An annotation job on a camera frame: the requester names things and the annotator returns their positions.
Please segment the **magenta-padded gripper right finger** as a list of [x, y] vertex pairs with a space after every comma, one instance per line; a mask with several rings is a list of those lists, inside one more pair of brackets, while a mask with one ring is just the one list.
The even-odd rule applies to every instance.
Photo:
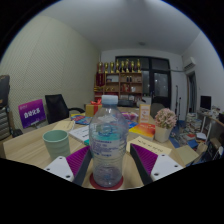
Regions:
[[144, 185], [150, 184], [182, 169], [182, 166], [167, 154], [157, 155], [133, 143], [130, 144], [130, 154], [134, 159]]

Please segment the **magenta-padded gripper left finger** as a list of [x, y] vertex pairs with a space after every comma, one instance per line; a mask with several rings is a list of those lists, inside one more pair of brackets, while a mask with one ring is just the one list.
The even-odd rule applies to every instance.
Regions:
[[91, 159], [90, 147], [85, 146], [68, 157], [58, 156], [45, 171], [81, 186]]

